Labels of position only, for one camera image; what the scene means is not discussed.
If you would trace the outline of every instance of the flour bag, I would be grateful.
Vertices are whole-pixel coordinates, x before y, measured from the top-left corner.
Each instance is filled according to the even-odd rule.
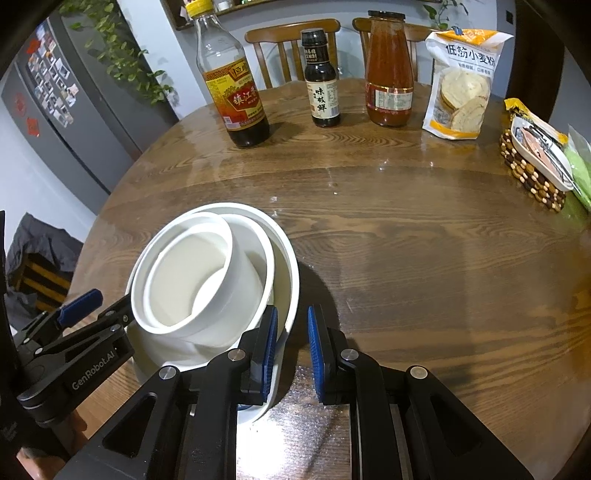
[[[454,27],[427,37],[435,72],[425,130],[450,140],[478,137],[503,43],[512,36]]]

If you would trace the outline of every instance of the refrigerator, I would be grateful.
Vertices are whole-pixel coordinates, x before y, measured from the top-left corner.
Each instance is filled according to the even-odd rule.
[[[2,101],[39,157],[99,213],[134,161],[177,121],[106,72],[54,12],[31,34],[7,72]]]

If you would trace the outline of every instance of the wooden chair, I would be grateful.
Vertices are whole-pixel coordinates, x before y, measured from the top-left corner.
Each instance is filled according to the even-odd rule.
[[[70,290],[70,280],[41,255],[25,254],[21,266],[12,276],[12,286],[23,293],[37,293],[35,308],[40,312],[61,307]]]
[[[300,32],[305,28],[324,28],[326,36],[329,41],[329,58],[330,62],[337,70],[339,64],[336,54],[336,37],[335,33],[340,30],[340,23],[334,18],[323,18],[321,20],[310,20],[307,22],[290,23],[284,25],[276,25],[274,27],[257,28],[250,30],[244,35],[244,40],[252,43],[255,46],[256,57],[262,71],[262,77],[265,80],[265,86],[272,88],[271,77],[269,77],[269,70],[262,52],[261,43],[276,43],[279,48],[279,57],[281,59],[281,70],[283,71],[283,78],[285,82],[291,81],[290,66],[287,63],[287,55],[285,54],[285,47],[283,42],[291,42],[291,51],[293,52],[295,63],[295,74],[298,80],[304,80],[304,70],[301,65],[300,49],[298,47],[298,40],[301,38]]]
[[[353,28],[359,32],[361,37],[361,49],[363,50],[363,65],[367,62],[367,51],[369,48],[369,33],[371,32],[371,18],[357,17],[353,19]],[[408,41],[408,52],[413,65],[414,81],[418,81],[417,66],[417,43],[425,41],[429,34],[434,31],[432,28],[423,25],[404,24],[404,34]]]

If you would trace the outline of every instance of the bottle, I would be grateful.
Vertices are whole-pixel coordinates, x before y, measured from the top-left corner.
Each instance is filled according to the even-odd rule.
[[[340,122],[336,70],[330,64],[326,33],[322,28],[301,31],[301,44],[306,55],[304,78],[312,120],[319,127],[333,127]]]
[[[369,119],[385,127],[402,127],[410,118],[414,77],[404,14],[370,10],[371,34],[365,67],[365,104]]]
[[[269,122],[240,42],[221,26],[212,0],[186,5],[197,28],[197,66],[237,147],[269,138]]]

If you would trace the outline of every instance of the yellow bottle cap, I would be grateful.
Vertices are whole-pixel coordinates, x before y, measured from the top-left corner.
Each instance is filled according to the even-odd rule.
[[[208,10],[213,10],[213,2],[212,0],[193,0],[193,2],[189,2],[185,8],[187,9],[187,15],[195,17]]]

